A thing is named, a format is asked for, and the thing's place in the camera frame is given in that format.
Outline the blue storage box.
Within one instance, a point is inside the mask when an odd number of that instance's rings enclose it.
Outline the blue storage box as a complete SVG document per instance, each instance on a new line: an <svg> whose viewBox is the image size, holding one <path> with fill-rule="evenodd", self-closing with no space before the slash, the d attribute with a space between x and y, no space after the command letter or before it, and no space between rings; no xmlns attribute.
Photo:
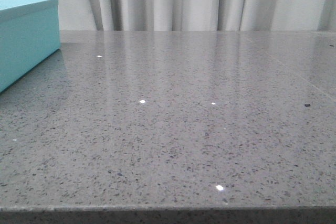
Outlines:
<svg viewBox="0 0 336 224"><path fill-rule="evenodd" d="M1 0L1 91L61 46L58 0Z"/></svg>

